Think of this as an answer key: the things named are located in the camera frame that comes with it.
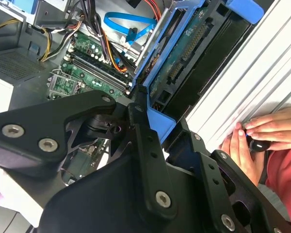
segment fingernail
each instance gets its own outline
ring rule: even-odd
[[[252,126],[250,123],[245,124],[244,127],[245,127],[247,130],[253,128],[253,126]]]
[[[255,139],[257,139],[258,137],[259,137],[259,135],[257,134],[257,133],[253,133],[253,134],[251,134],[250,135],[253,139],[255,138]]]
[[[243,130],[239,130],[239,131],[238,131],[238,135],[239,135],[239,136],[244,136],[244,131],[243,131]]]
[[[251,134],[253,134],[253,130],[247,130],[246,133],[247,133],[248,135],[251,135]]]

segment orange wire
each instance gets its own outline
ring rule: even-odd
[[[152,6],[152,4],[148,1],[148,0],[145,0],[147,4],[149,4],[149,6],[152,8],[153,12],[154,12],[154,15],[155,15],[155,18],[157,21],[160,20],[160,17],[158,16],[158,14],[156,13],[154,7]]]
[[[108,52],[109,52],[109,55],[110,55],[110,59],[111,59],[112,64],[113,64],[114,67],[115,67],[118,71],[120,71],[120,72],[125,72],[125,71],[127,71],[126,68],[121,69],[121,68],[118,67],[118,65],[115,63],[115,61],[114,61],[114,59],[113,59],[113,56],[112,56],[112,53],[111,53],[111,49],[110,49],[110,44],[109,44],[108,38],[107,38],[105,32],[104,32],[104,31],[102,31],[102,32],[103,32],[104,36],[106,37],[106,42],[107,42]]]
[[[155,5],[155,8],[157,9],[157,12],[159,14],[159,17],[161,18],[161,11],[160,11],[160,8],[158,7],[157,3],[155,2],[155,0],[150,0],[154,5]]]

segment ram slot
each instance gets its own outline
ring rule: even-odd
[[[107,72],[103,71],[102,69],[90,64],[89,62],[85,61],[84,59],[80,58],[79,56],[74,55],[74,59],[72,60],[72,64],[80,69],[83,69],[85,72],[93,75],[94,77],[103,80],[107,84],[111,85],[112,87],[118,90],[125,90],[127,86],[125,82],[118,80],[117,78],[113,77],[112,75],[108,74]]]

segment silver screw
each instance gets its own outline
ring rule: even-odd
[[[198,141],[200,141],[200,139],[201,139],[200,136],[198,136],[197,134],[194,134],[194,138]]]
[[[223,225],[229,229],[230,232],[235,231],[235,223],[233,222],[233,220],[230,218],[230,216],[228,215],[222,215],[221,216],[221,220]]]
[[[39,148],[45,152],[54,152],[58,148],[58,143],[51,138],[43,138],[39,141]]]
[[[142,112],[143,111],[142,108],[139,105],[136,105],[135,106],[135,109],[137,109],[139,112]]]
[[[106,96],[103,96],[102,99],[103,99],[104,101],[106,101],[106,102],[111,102],[111,99],[109,99],[109,98],[106,97]]]
[[[278,229],[278,228],[274,228],[274,232],[275,232],[275,233],[282,233],[281,230]]]
[[[163,191],[158,191],[155,195],[156,202],[164,208],[168,208],[171,205],[170,197],[167,195],[167,193]]]
[[[17,138],[24,135],[25,130],[19,125],[6,125],[2,128],[2,134],[6,137]]]
[[[221,154],[222,158],[227,159],[227,155],[226,154],[224,154],[223,152],[221,152],[220,154]]]

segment red wire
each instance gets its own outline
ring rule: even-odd
[[[152,6],[152,4],[151,4],[148,0],[145,0],[145,2],[146,2],[147,4],[150,5],[150,7],[152,8],[152,10],[153,10],[153,12],[154,12],[154,14],[155,14],[155,18],[156,18],[156,20],[159,21],[159,20],[160,20],[160,17],[159,17],[159,15],[157,14],[157,12],[156,12],[156,10],[154,9],[154,7]]]
[[[159,17],[161,18],[161,11],[160,11],[160,8],[158,7],[158,5],[157,5],[157,3],[155,2],[155,0],[150,0],[152,3],[153,3],[153,5],[155,6],[155,8],[156,8],[156,10],[157,10],[157,13],[158,13],[158,15],[159,15]]]

